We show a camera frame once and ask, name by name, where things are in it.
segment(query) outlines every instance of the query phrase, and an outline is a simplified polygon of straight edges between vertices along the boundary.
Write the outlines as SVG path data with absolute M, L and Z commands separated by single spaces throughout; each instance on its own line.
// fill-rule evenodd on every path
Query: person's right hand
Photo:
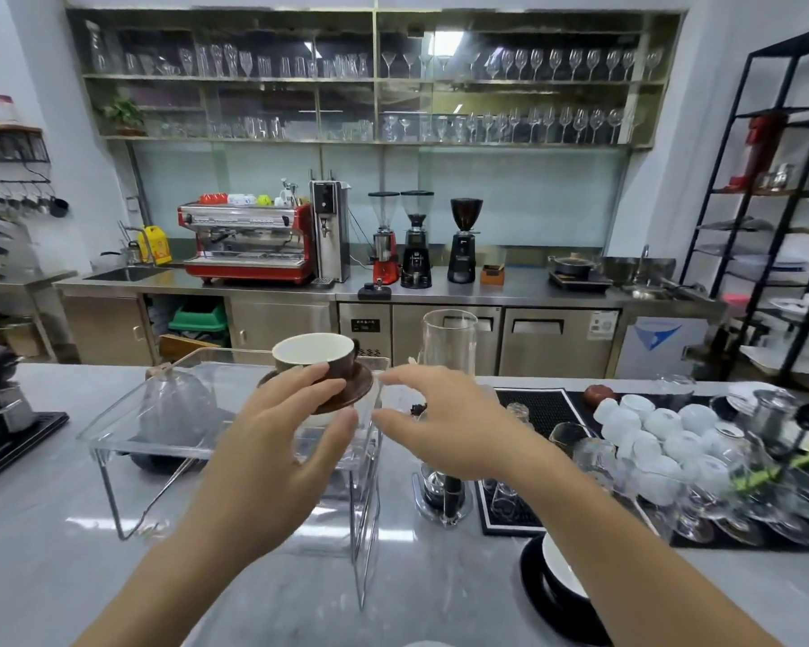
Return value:
M 375 423 L 444 474 L 467 480 L 507 480 L 515 455 L 534 435 L 463 372 L 408 365 L 384 372 L 380 380 L 420 391 L 429 420 L 417 422 L 393 409 L 378 409 L 372 413 Z

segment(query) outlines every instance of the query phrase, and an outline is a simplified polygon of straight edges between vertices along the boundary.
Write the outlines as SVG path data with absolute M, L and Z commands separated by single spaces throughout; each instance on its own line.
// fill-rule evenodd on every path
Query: potted plant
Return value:
M 102 114 L 114 124 L 120 135 L 147 135 L 138 105 L 126 97 L 116 97 L 108 106 L 102 108 Z

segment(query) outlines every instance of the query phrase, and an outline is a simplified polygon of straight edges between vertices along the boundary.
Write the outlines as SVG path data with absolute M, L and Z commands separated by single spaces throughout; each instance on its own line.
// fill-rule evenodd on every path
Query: forearm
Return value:
M 618 647 L 779 643 L 559 449 L 525 439 L 510 483 L 587 589 Z
M 154 546 L 73 647 L 178 647 L 239 573 L 191 540 L 177 532 Z

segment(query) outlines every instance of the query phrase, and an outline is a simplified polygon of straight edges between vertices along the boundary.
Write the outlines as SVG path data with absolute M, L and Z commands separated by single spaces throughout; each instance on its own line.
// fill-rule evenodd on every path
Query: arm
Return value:
M 560 449 L 445 368 L 385 375 L 426 398 L 429 422 L 376 411 L 381 430 L 461 479 L 500 479 L 528 502 L 587 590 L 618 647 L 777 647 L 694 567 L 581 472 Z
M 340 411 L 303 465 L 297 426 L 342 391 L 327 366 L 293 368 L 255 391 L 204 468 L 174 533 L 153 547 L 74 647 L 178 647 L 228 584 L 309 517 L 356 427 Z M 275 487 L 279 494 L 256 491 Z

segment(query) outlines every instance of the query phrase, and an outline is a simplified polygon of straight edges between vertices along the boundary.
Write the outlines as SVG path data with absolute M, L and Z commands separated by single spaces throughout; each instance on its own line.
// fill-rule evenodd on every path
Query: black bar mat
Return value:
M 593 412 L 584 403 L 583 392 L 555 390 L 496 389 L 500 403 L 525 404 L 530 410 L 530 423 L 537 432 L 548 439 L 551 430 L 561 422 L 576 422 L 587 426 L 594 435 L 601 435 L 602 426 L 593 419 Z M 709 397 L 693 397 L 691 403 L 707 405 Z M 490 481 L 476 481 L 476 506 L 480 510 L 482 532 L 486 536 L 540 536 L 545 533 L 539 519 L 524 500 L 519 500 L 518 509 L 512 519 L 501 518 L 491 509 L 494 484 Z M 710 543 L 695 543 L 675 533 L 671 538 L 672 547 L 697 550 L 752 550 L 809 553 L 809 547 L 791 542 L 774 532 L 766 523 L 756 523 L 765 537 L 761 547 L 747 545 L 734 540 L 719 528 L 713 527 L 716 537 Z
M 69 416 L 63 412 L 37 413 L 30 429 L 9 434 L 8 440 L 0 445 L 0 473 L 67 422 Z

